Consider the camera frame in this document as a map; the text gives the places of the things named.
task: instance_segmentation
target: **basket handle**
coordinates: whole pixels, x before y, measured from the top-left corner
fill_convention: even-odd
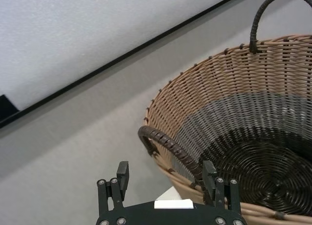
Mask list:
[[[193,174],[196,180],[202,180],[202,168],[200,165],[165,133],[150,126],[142,126],[138,130],[138,136],[150,155],[154,152],[159,153],[157,147],[150,141],[152,139],[170,151]]]
[[[253,20],[253,26],[252,26],[252,30],[250,33],[250,44],[249,44],[249,51],[251,53],[260,53],[261,51],[258,50],[257,48],[257,30],[258,30],[258,24],[260,21],[260,18],[263,14],[263,12],[265,11],[265,9],[268,7],[268,5],[273,2],[274,0],[265,0],[264,3],[260,6],[259,10],[257,11],[257,14],[254,17]],[[311,7],[312,7],[312,0],[304,0],[305,2],[307,2]]]

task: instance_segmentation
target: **wicker basket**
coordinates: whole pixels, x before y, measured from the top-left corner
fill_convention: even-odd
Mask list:
[[[159,90],[139,137],[182,198],[203,203],[202,161],[211,160],[222,177],[239,180],[249,224],[306,225],[312,224],[312,35],[257,41],[272,1],[259,8],[249,45],[209,57]]]

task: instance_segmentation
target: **white wall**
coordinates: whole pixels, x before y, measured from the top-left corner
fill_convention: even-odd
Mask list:
[[[125,205],[169,186],[137,138],[145,108],[167,81],[209,55],[249,41],[264,0],[234,0],[5,127],[0,133],[0,224],[95,224],[99,178],[130,161]],[[278,0],[259,38],[312,32],[312,10]]]

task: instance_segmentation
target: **screw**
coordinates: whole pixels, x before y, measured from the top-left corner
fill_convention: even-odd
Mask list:
[[[219,218],[219,217],[215,219],[215,222],[216,222],[217,224],[219,224],[219,225],[225,225],[224,219]]]
[[[109,221],[103,220],[99,225],[108,225],[108,224],[109,224]]]
[[[242,221],[240,221],[240,220],[234,220],[234,221],[233,221],[233,224],[234,224],[234,225],[244,225],[244,224],[242,223]]]
[[[126,224],[126,219],[125,218],[119,218],[116,223],[117,223],[117,225],[124,225],[124,224]]]

